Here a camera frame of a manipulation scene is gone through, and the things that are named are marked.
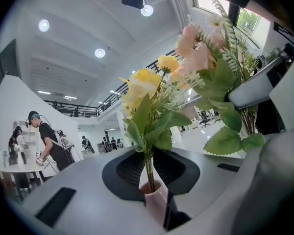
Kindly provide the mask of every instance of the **flower bouquet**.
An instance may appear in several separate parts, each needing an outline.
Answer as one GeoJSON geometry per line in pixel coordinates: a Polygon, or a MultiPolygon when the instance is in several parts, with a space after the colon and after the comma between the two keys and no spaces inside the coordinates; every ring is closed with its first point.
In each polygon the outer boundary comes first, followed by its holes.
{"type": "Polygon", "coordinates": [[[170,128],[189,125],[192,122],[180,113],[182,103],[176,100],[179,94],[199,83],[199,74],[190,72],[182,76],[178,60],[173,56],[160,56],[158,66],[162,76],[149,69],[142,69],[130,77],[121,78],[128,84],[128,91],[122,96],[124,110],[129,117],[126,136],[136,144],[136,151],[145,155],[145,167],[150,192],[155,192],[152,157],[156,147],[171,150],[170,128]]]}
{"type": "Polygon", "coordinates": [[[248,37],[243,33],[237,37],[223,6],[218,0],[211,1],[221,14],[221,17],[213,15],[208,20],[215,30],[208,35],[189,18],[190,24],[183,29],[183,36],[176,43],[176,53],[183,56],[183,68],[178,72],[199,74],[200,82],[193,86],[201,96],[198,108],[217,110],[225,124],[204,149],[218,155],[241,149],[246,152],[264,144],[263,136],[256,133],[257,106],[237,110],[226,96],[251,78],[257,62],[247,50],[248,37]]]}

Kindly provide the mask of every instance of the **white vase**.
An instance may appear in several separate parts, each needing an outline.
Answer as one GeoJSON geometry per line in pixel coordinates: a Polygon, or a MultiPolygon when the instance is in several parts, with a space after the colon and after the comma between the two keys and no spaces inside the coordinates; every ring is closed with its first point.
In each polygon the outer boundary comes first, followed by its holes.
{"type": "Polygon", "coordinates": [[[168,188],[162,181],[155,180],[155,192],[150,193],[149,183],[145,183],[140,190],[145,194],[148,213],[163,227],[168,202],[168,188]]]}
{"type": "Polygon", "coordinates": [[[24,165],[24,160],[22,158],[22,152],[18,151],[18,165],[24,165]]]}

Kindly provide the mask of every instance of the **chair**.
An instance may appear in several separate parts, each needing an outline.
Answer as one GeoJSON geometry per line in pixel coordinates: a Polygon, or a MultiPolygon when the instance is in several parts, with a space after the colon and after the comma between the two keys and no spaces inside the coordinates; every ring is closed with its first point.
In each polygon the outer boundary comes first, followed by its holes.
{"type": "Polygon", "coordinates": [[[200,115],[201,115],[202,121],[199,124],[203,123],[204,125],[202,127],[206,127],[207,125],[210,125],[209,123],[207,123],[208,119],[207,119],[206,113],[201,112],[200,115]]]}

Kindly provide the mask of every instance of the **pink flower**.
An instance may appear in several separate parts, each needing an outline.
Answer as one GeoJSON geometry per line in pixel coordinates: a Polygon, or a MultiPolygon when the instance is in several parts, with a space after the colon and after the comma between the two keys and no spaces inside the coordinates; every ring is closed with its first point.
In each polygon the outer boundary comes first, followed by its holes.
{"type": "Polygon", "coordinates": [[[188,57],[191,54],[191,51],[194,50],[196,44],[195,39],[190,39],[188,37],[179,37],[176,46],[175,52],[183,57],[188,57]]]}
{"type": "Polygon", "coordinates": [[[194,27],[188,25],[183,29],[183,37],[189,38],[190,40],[197,38],[197,32],[195,31],[194,27]]]}
{"type": "Polygon", "coordinates": [[[221,33],[221,31],[216,30],[212,36],[211,41],[218,50],[221,50],[223,47],[225,47],[225,39],[221,33]]]}
{"type": "Polygon", "coordinates": [[[191,54],[183,63],[183,68],[188,72],[208,69],[207,46],[201,45],[198,50],[191,51],[191,54]]]}

